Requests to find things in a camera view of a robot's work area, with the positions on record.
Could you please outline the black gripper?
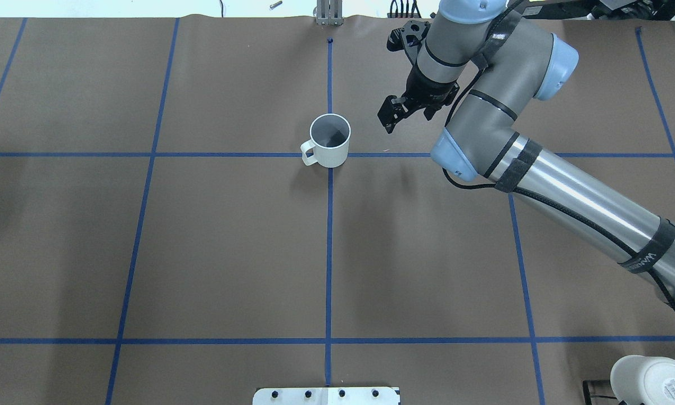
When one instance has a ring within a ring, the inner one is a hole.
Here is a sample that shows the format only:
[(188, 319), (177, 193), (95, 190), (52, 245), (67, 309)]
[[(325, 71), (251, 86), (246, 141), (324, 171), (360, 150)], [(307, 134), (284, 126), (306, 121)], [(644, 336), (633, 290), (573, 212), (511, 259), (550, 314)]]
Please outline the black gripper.
[(442, 107), (454, 102), (460, 90), (460, 85), (455, 80), (447, 84), (438, 83), (419, 70), (419, 51), (429, 28), (428, 21), (408, 20), (401, 28), (392, 30), (386, 41), (388, 51), (403, 51), (411, 64), (403, 94), (386, 96), (377, 113), (377, 118), (388, 134), (393, 133), (399, 122), (419, 110), (424, 111), (426, 120), (432, 120)]

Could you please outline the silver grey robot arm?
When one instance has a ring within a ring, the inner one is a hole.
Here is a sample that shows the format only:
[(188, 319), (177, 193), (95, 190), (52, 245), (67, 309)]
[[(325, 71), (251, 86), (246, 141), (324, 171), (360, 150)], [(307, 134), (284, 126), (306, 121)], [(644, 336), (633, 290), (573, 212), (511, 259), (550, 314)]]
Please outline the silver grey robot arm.
[(675, 222), (651, 212), (516, 128), (533, 101), (566, 84), (575, 48), (506, 1), (442, 1), (429, 21), (386, 40), (411, 69), (378, 118), (387, 133), (417, 112), (450, 109), (431, 159), (461, 188), (518, 196), (652, 284), (675, 313)]

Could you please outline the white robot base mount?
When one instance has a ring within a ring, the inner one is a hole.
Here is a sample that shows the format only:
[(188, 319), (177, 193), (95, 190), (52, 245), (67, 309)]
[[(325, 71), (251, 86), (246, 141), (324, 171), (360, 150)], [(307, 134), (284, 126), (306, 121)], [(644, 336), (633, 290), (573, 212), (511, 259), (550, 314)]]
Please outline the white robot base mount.
[(398, 388), (388, 386), (290, 387), (256, 390), (253, 404), (401, 404)]

